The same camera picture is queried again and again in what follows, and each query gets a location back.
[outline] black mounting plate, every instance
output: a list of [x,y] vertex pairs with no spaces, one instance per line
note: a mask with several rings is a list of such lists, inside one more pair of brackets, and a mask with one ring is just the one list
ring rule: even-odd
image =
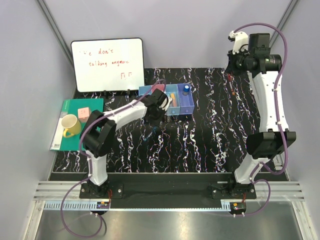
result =
[[95,192],[88,183],[82,183],[79,198],[80,199],[108,199],[108,191],[111,190],[111,199],[121,199],[124,192],[124,185],[121,182],[110,182],[101,186],[101,193]]
[[[244,195],[242,193],[234,194],[232,192],[229,192],[226,189],[221,190],[226,184],[215,184],[214,186],[211,186],[212,191],[212,198],[213,199],[239,199],[242,200],[244,198]],[[245,199],[257,199],[255,186],[251,184],[247,191],[245,192]]]

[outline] blue bottle cap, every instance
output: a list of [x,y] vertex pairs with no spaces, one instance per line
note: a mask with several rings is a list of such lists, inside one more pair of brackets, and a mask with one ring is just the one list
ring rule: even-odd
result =
[[190,87],[188,85],[185,85],[183,91],[188,93],[190,91]]

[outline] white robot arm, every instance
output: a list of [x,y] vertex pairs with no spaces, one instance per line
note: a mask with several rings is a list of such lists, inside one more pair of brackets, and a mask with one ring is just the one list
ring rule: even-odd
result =
[[[234,172],[234,181],[230,187],[235,190],[239,185],[252,183],[263,166],[260,163],[267,163],[283,152],[278,124],[281,124],[282,129],[285,130],[288,146],[296,140],[296,133],[289,131],[284,114],[281,92],[282,76],[280,76],[278,86],[274,89],[282,60],[279,55],[270,54],[270,35],[256,33],[248,37],[243,31],[237,33],[232,31],[229,34],[229,40],[234,41],[234,45],[228,53],[229,63],[225,72],[234,76],[248,72],[260,113],[259,132],[248,136],[246,141],[247,154]],[[280,122],[277,122],[276,117],[274,91],[277,91]]]
[[141,101],[135,99],[131,103],[112,111],[93,111],[81,133],[95,120],[107,116],[92,127],[83,138],[83,147],[86,149],[89,164],[89,172],[92,173],[90,181],[95,186],[101,186],[107,179],[106,171],[107,153],[113,144],[115,132],[124,125],[146,118],[150,124],[158,125],[163,119],[172,99],[159,89],[155,89],[152,95],[145,96]]

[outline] metal floor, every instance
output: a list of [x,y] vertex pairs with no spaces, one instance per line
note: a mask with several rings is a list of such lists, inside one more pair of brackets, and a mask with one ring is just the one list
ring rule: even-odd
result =
[[[260,206],[248,202],[248,212]],[[77,234],[91,235],[100,222],[91,215],[74,221],[84,211],[65,211],[65,221]],[[103,215],[97,240],[302,240],[291,203],[270,202],[251,217],[226,217],[226,212],[109,211]],[[78,240],[63,227],[60,212],[44,210],[36,240]]]

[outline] white wall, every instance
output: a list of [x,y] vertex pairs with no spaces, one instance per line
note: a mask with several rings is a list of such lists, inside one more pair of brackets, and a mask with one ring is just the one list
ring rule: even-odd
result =
[[[319,0],[300,1],[283,30],[288,42],[288,61],[282,91],[289,128],[297,134],[296,142],[289,148],[289,173],[301,184],[320,237],[319,8]],[[281,38],[272,51],[284,52]]]
[[[230,31],[277,25],[290,0],[46,0],[74,40],[140,37],[146,68],[226,67]],[[248,33],[269,32],[252,27]]]
[[75,80],[35,0],[1,1],[0,22],[0,239],[17,240]]

